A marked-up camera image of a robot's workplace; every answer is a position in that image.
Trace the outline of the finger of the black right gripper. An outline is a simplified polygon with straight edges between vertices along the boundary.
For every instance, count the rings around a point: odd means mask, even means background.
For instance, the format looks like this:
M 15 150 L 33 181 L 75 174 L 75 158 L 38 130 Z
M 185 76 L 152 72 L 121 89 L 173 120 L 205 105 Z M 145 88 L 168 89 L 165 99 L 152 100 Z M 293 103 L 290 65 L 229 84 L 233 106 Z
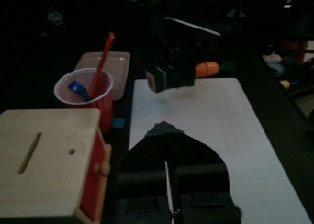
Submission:
M 193 55 L 188 50 L 178 51 L 177 71 L 184 81 L 193 81 L 196 78 L 196 64 Z
M 173 67 L 173 48 L 164 49 L 158 57 L 160 67 Z

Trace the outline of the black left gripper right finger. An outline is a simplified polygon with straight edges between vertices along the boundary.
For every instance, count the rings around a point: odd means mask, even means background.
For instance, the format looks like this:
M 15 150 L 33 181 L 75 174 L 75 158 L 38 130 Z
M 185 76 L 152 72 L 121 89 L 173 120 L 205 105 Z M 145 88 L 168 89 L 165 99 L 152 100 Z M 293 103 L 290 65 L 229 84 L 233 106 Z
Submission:
M 173 224 L 242 224 L 228 166 L 217 152 L 168 122 L 164 149 Z

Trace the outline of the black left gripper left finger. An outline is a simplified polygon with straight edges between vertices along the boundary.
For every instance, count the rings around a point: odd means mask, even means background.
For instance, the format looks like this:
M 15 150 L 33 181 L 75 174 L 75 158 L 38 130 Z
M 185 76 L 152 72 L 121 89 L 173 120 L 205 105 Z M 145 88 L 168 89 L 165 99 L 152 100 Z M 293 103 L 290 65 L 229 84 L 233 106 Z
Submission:
M 115 224 L 172 224 L 164 151 L 165 122 L 131 147 L 117 175 Z

